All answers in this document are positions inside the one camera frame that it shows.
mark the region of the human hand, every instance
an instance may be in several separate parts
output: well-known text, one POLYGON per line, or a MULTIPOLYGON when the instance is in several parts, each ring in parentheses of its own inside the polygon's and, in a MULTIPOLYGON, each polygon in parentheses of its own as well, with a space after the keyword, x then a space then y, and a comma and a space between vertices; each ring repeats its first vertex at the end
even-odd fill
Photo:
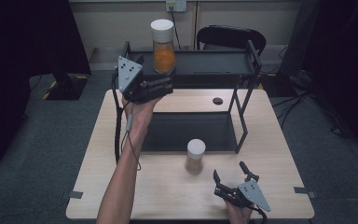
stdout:
POLYGON ((229 203, 225 200, 227 211, 228 211, 228 219, 230 224, 243 224, 249 223, 249 219, 251 218, 252 210, 249 208, 239 208, 232 203, 229 203))
POLYGON ((121 102, 124 105, 124 111, 126 113, 127 119, 129 118, 129 115, 132 115, 131 129, 129 134, 131 135, 131 139, 134 140, 134 145, 137 142, 139 142, 140 145, 142 144, 143 138, 147 133, 147 127, 149 126, 153 116, 154 107, 161 99, 162 97, 140 105, 136 105, 127 101, 124 99, 124 97, 122 98, 121 102))

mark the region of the jar lid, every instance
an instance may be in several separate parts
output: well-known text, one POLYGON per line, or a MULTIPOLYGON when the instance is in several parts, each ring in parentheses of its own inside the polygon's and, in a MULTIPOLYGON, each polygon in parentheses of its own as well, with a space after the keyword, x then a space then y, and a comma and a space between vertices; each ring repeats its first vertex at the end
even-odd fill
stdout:
POLYGON ((202 158, 205 152, 205 143, 199 139, 193 139, 187 144, 187 155, 193 160, 202 158))
POLYGON ((159 43, 167 43, 173 39, 173 22, 169 20, 156 20, 150 24, 153 40, 159 43))

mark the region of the wall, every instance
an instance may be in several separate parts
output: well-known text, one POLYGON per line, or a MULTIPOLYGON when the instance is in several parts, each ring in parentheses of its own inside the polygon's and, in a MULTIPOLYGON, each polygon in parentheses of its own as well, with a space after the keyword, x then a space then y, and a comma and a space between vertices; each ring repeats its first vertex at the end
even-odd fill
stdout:
MULTIPOLYGON (((71 1, 86 48, 121 49, 126 40, 135 48, 150 47, 150 22, 172 19, 165 11, 165 1, 95 1, 71 1)), ((299 4, 298 0, 187 2, 187 12, 174 13, 174 18, 182 46, 192 48, 195 33, 210 24, 256 29, 266 37, 268 45, 285 45, 289 42, 299 4)))

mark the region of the black chair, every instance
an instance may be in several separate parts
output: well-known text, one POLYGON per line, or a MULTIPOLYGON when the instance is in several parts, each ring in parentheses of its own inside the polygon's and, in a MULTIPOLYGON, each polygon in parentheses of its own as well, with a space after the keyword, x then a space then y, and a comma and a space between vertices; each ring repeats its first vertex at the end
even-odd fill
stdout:
POLYGON ((197 49, 200 49, 200 43, 204 44, 203 49, 246 49, 248 40, 252 40, 260 56, 266 46, 266 38, 256 30, 210 25, 197 33, 197 49))

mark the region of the white container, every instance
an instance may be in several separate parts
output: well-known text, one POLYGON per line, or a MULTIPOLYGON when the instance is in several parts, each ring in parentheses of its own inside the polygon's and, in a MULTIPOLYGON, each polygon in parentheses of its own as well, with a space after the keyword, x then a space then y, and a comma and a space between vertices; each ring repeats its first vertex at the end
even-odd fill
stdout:
POLYGON ((187 156, 185 168, 188 173, 197 175, 203 169, 203 155, 205 153, 205 143, 199 139, 193 139, 187 144, 187 156))
POLYGON ((150 24, 153 36, 154 68, 158 73, 168 73, 175 66, 173 50, 173 22, 156 20, 150 24))

